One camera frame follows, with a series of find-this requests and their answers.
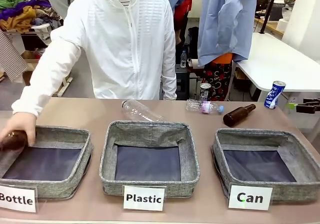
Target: pile of fabric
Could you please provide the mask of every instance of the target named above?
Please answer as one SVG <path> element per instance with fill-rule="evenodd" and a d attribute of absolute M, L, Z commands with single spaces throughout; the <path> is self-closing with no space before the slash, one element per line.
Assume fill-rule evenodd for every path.
<path fill-rule="evenodd" d="M 0 0 L 0 28 L 26 33 L 32 25 L 49 23 L 53 29 L 60 26 L 60 16 L 43 0 Z"/>

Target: white zip-up jacket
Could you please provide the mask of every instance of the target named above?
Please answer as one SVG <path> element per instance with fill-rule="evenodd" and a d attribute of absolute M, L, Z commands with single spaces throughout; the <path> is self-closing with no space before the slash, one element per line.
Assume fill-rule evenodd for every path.
<path fill-rule="evenodd" d="M 14 113 L 38 116 L 85 50 L 96 98 L 176 98 L 175 35 L 168 0 L 75 0 L 39 60 Z"/>

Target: blue bottle cap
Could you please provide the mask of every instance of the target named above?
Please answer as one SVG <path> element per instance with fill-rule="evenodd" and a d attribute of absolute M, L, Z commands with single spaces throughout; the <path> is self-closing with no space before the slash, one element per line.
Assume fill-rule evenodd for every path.
<path fill-rule="evenodd" d="M 223 113 L 224 112 L 224 106 L 223 105 L 220 105 L 219 107 L 218 107 L 218 113 Z"/>

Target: white table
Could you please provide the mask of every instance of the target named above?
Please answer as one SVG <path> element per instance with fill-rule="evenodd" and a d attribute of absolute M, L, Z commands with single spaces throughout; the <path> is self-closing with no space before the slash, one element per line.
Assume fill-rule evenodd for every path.
<path fill-rule="evenodd" d="M 276 80 L 286 83 L 285 92 L 320 92 L 320 65 L 269 34 L 253 33 L 249 58 L 238 66 L 261 90 L 259 102 L 265 101 Z M 310 141 L 318 130 L 320 121 L 310 134 Z"/>

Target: purple fabric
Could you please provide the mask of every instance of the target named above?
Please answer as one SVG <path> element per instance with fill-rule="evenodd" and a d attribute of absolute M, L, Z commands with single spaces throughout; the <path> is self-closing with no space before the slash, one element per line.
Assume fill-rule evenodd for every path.
<path fill-rule="evenodd" d="M 35 5 L 38 5 L 40 7 L 47 7 L 47 8 L 51 7 L 51 4 L 45 0 L 30 0 L 30 1 L 21 2 L 21 3 L 18 3 L 14 8 L 8 8 L 3 10 L 2 13 L 0 13 L 0 20 L 7 21 L 9 17 L 15 17 L 22 14 L 24 7 L 26 6 L 34 7 Z"/>

